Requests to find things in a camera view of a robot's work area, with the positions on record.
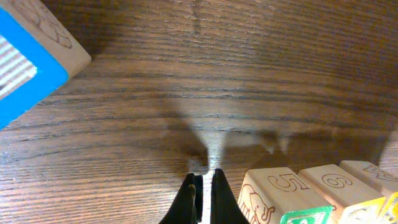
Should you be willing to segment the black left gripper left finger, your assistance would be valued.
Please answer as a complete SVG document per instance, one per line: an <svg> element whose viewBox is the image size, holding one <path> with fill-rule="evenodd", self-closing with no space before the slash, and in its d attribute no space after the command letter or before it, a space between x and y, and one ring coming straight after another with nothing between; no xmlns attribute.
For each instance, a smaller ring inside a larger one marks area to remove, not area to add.
<svg viewBox="0 0 398 224"><path fill-rule="evenodd" d="M189 173L159 224L197 224L203 213L203 176Z"/></svg>

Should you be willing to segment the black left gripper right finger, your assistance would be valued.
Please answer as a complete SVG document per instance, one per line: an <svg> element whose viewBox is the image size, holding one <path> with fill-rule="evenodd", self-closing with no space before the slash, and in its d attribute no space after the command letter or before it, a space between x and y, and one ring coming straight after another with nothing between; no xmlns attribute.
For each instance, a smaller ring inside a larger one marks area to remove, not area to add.
<svg viewBox="0 0 398 224"><path fill-rule="evenodd" d="M211 224L249 224L240 211L222 169L216 169L211 182Z"/></svg>

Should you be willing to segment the green R letter block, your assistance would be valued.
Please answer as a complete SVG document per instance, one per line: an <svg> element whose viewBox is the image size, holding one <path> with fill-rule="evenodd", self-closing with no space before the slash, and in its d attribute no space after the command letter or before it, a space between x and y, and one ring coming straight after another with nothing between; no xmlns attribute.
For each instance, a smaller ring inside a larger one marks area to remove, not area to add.
<svg viewBox="0 0 398 224"><path fill-rule="evenodd" d="M326 224L333 210L288 167L247 170L238 205L250 224Z"/></svg>

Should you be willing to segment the yellow S letter block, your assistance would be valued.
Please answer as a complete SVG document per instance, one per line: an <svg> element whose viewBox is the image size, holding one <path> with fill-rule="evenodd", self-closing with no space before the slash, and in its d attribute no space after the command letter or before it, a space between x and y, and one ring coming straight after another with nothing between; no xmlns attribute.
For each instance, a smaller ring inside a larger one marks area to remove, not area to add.
<svg viewBox="0 0 398 224"><path fill-rule="evenodd" d="M335 164L302 169L298 176L331 203L330 223L376 223L385 196Z"/></svg>

